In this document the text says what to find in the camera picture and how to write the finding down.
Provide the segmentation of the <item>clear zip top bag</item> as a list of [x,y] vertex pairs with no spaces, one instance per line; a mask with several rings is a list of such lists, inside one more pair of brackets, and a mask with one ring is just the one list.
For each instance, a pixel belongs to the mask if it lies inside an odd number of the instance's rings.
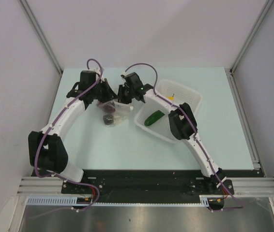
[[[117,126],[120,123],[122,123],[123,121],[125,121],[130,116],[130,114],[132,113],[132,111],[134,109],[134,107],[133,107],[133,105],[131,103],[124,104],[124,103],[119,103],[117,101],[108,101],[108,102],[114,102],[115,108],[116,108],[116,111],[114,113],[111,113],[111,114],[114,115],[114,119],[115,119],[115,123],[112,126]],[[99,108],[99,105],[101,103],[102,102],[98,101],[97,104],[96,104],[96,106]]]

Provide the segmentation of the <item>dark round fake fruit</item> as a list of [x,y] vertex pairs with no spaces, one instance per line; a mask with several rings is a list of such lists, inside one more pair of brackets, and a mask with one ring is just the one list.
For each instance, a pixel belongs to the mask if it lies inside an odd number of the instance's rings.
[[106,126],[112,126],[115,123],[114,115],[113,114],[105,114],[103,116],[103,122]]

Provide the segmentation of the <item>green fake vegetable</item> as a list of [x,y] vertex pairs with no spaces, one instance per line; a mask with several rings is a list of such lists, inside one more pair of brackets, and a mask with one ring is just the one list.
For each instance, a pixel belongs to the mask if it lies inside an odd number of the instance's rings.
[[160,111],[160,110],[157,110],[157,111],[153,112],[144,121],[144,126],[146,126],[146,127],[151,126],[152,124],[154,124],[155,122],[157,122],[158,120],[160,120],[164,115],[165,114],[162,111]]

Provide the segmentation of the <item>dark purple fake grapes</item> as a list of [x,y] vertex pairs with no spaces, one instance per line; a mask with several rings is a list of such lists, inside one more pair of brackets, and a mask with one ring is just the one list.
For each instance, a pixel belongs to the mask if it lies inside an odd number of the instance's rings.
[[101,103],[99,105],[99,108],[104,112],[104,113],[114,113],[116,111],[115,104],[114,102],[106,102],[106,103]]

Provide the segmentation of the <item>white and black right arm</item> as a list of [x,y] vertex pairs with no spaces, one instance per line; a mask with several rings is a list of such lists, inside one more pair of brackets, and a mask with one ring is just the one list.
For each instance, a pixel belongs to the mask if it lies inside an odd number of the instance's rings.
[[206,179],[205,188],[211,194],[217,194],[226,181],[227,176],[214,162],[204,147],[197,129],[197,122],[187,103],[176,104],[159,94],[155,86],[143,84],[137,73],[123,73],[124,84],[119,86],[119,100],[131,103],[133,99],[149,106],[158,105],[159,109],[168,115],[171,134],[182,141],[190,150],[199,164],[201,173]]

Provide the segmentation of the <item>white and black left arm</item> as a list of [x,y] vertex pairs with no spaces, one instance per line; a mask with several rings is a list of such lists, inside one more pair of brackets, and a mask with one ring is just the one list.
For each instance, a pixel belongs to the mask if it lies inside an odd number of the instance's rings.
[[28,136],[30,164],[35,174],[42,178],[40,170],[47,176],[59,175],[72,181],[78,193],[88,190],[89,181],[83,178],[84,171],[69,161],[63,140],[75,121],[94,100],[102,103],[117,98],[102,71],[85,70],[80,80],[67,93],[66,100],[55,118],[40,131],[32,131]]

